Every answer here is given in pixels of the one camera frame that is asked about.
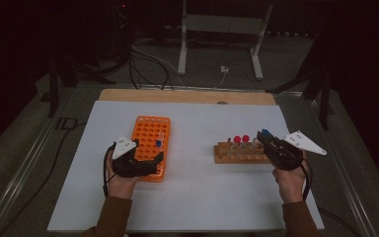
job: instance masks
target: white board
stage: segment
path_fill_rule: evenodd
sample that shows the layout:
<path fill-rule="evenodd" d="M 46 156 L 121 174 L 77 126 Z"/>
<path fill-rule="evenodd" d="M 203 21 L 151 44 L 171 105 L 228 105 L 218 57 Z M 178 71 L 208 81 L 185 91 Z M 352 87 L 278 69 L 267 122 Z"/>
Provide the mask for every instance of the white board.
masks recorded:
<path fill-rule="evenodd" d="M 130 137 L 138 116 L 168 117 L 171 135 L 165 179 L 139 182 L 127 230 L 135 232 L 284 229 L 282 200 L 270 165 L 215 164 L 213 146 L 228 137 L 268 129 L 288 134 L 279 106 L 96 102 L 49 231 L 95 226 L 102 205 L 103 157 L 120 134 Z M 312 193 L 307 203 L 324 228 Z"/>

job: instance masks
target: wooden board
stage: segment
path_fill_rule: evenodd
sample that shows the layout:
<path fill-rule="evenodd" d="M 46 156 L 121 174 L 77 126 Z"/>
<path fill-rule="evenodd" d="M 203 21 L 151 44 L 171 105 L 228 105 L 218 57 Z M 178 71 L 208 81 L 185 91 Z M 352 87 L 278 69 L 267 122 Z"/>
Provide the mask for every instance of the wooden board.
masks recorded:
<path fill-rule="evenodd" d="M 131 102 L 176 102 L 229 105 L 275 105 L 272 94 L 254 92 L 202 92 L 202 91 L 161 91 L 161 90 L 130 90 L 105 89 L 100 101 L 131 101 Z"/>

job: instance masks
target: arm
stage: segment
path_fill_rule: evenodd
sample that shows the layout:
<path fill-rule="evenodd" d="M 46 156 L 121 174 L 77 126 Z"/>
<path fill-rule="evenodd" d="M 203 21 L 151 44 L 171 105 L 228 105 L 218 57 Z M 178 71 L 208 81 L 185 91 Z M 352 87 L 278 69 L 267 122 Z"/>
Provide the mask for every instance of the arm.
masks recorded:
<path fill-rule="evenodd" d="M 283 205 L 282 212 L 289 237 L 320 236 L 309 208 L 303 200 L 305 176 L 301 168 L 292 171 L 279 170 L 274 166 L 272 174 L 278 182 Z"/>
<path fill-rule="evenodd" d="M 113 152 L 111 151 L 107 160 L 108 177 L 113 177 L 109 180 L 109 196 L 106 197 L 97 226 L 86 230 L 82 236 L 122 237 L 125 233 L 131 210 L 131 196 L 138 177 L 114 176 L 112 157 Z"/>

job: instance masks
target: blue object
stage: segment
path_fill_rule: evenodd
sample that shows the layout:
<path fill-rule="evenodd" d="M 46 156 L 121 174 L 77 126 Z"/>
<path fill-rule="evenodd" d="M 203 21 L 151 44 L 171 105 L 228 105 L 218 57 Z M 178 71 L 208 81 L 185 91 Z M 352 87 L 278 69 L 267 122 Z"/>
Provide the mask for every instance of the blue object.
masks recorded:
<path fill-rule="evenodd" d="M 271 136 L 270 132 L 266 129 L 263 129 L 261 133 L 263 134 L 263 136 Z"/>

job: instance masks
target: brown sleeve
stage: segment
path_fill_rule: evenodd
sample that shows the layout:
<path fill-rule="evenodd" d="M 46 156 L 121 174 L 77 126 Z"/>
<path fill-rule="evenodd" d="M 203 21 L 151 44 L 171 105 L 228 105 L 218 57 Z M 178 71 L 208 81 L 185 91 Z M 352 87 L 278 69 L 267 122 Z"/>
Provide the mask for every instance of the brown sleeve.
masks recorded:
<path fill-rule="evenodd" d="M 282 206 L 285 228 L 289 237 L 320 236 L 309 207 L 305 201 L 288 203 Z"/>
<path fill-rule="evenodd" d="M 131 210 L 131 200 L 107 197 L 97 226 L 82 233 L 84 237 L 123 237 Z"/>

